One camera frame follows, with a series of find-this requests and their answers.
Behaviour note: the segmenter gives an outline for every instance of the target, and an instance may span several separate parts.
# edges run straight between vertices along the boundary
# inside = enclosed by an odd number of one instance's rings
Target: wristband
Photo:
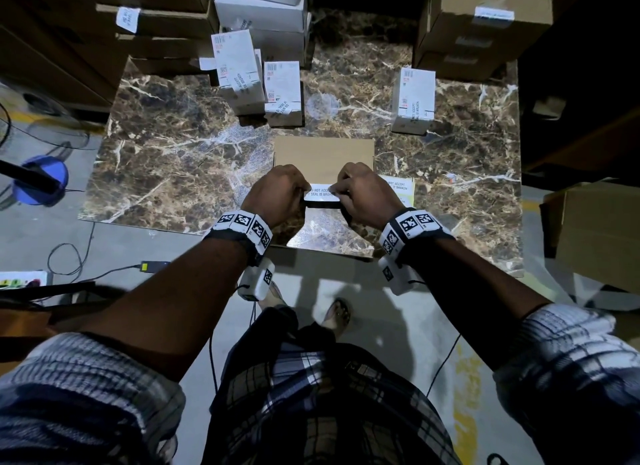
[[[409,240],[414,238],[455,239],[430,212],[402,209],[387,223],[380,236],[380,246],[395,261]]]
[[[237,241],[247,253],[249,266],[258,266],[273,233],[258,214],[236,210],[222,214],[204,239]]]

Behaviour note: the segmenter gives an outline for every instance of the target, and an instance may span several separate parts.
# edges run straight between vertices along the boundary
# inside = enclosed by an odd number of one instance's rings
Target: concrete floor
[[[0,90],[0,101],[10,105],[16,128],[32,129],[36,118],[25,114],[24,104],[11,96],[11,93]],[[0,134],[3,129],[4,126],[0,126]],[[77,134],[51,126],[47,129],[40,127],[38,131],[38,137],[53,143],[75,140],[73,136]],[[84,190],[99,144],[100,136],[94,135],[85,147],[87,149],[61,154],[66,157],[70,171],[69,189]],[[23,162],[30,156],[48,153],[54,148],[14,129],[8,142],[0,148],[0,158]],[[8,184],[7,178],[0,178],[0,192]],[[545,269],[540,215],[536,211],[537,203],[544,194],[543,191],[523,187],[524,207],[532,209],[524,212],[525,281],[555,301],[571,302],[572,299]],[[0,196],[0,206],[6,195]],[[92,223],[76,219],[83,198],[82,192],[69,192],[50,208],[14,204],[0,212],[0,227],[3,228],[0,234],[0,270],[44,269],[49,252],[61,242],[75,244],[84,254]],[[199,240],[200,237],[194,235],[98,223],[82,278],[138,264],[143,259],[172,260]],[[322,321],[335,296],[347,298],[353,305],[354,316],[342,339],[369,350],[391,370],[427,392],[437,367],[458,335],[429,293],[416,291],[396,297],[385,287],[377,266],[340,256],[275,249],[271,258],[276,263],[274,280],[287,303],[296,307],[302,325],[312,319]],[[54,255],[51,264],[57,272],[69,272],[77,266],[76,255],[69,247],[62,248]],[[608,304],[640,306],[636,297],[628,296],[616,296],[624,301],[612,303],[612,299],[598,293],[601,284],[568,275],[567,281],[572,281],[577,288],[579,304],[585,304],[598,295],[598,301],[604,302],[604,307]],[[146,277],[130,269],[107,275],[100,283],[131,289]],[[66,283],[71,278],[55,276],[54,282]],[[251,311],[252,305],[237,296],[229,301],[213,337],[218,376],[229,349],[247,329]],[[180,465],[197,463],[202,457],[209,424],[208,408],[214,396],[206,348],[181,385],[187,404],[178,429],[179,447],[174,458],[174,463]],[[449,429],[456,451],[465,465],[484,464],[490,453],[499,453],[510,464],[541,463],[530,438],[498,403],[490,370],[464,340],[460,340],[440,372],[430,399]]]

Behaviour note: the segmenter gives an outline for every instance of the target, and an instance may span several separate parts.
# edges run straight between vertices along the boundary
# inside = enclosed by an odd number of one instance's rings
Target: marble tabletop
[[[489,83],[437,80],[427,135],[399,135],[390,132],[393,79],[411,64],[415,24],[320,10],[312,38],[296,129],[241,126],[208,75],[166,79],[128,63],[79,218],[204,234],[272,166],[275,136],[372,138],[377,173],[414,178],[417,208],[521,275],[516,64]],[[274,231],[277,244],[364,258],[380,254],[377,238],[329,209],[308,208]]]

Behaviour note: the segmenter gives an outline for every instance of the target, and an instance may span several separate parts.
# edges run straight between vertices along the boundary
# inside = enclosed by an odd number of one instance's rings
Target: forearm
[[[420,274],[444,314],[493,370],[503,364],[523,317],[550,303],[454,240],[413,239],[399,262]]]
[[[180,380],[215,328],[247,256],[233,241],[206,239],[80,329]]]

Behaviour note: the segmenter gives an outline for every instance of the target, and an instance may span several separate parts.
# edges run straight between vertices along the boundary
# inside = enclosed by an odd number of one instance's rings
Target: rolled-up sleeve
[[[184,401],[178,383],[123,353],[60,334],[0,378],[0,461],[153,461]]]
[[[494,374],[500,402],[546,462],[640,462],[640,354],[614,325],[596,310],[542,307]]]

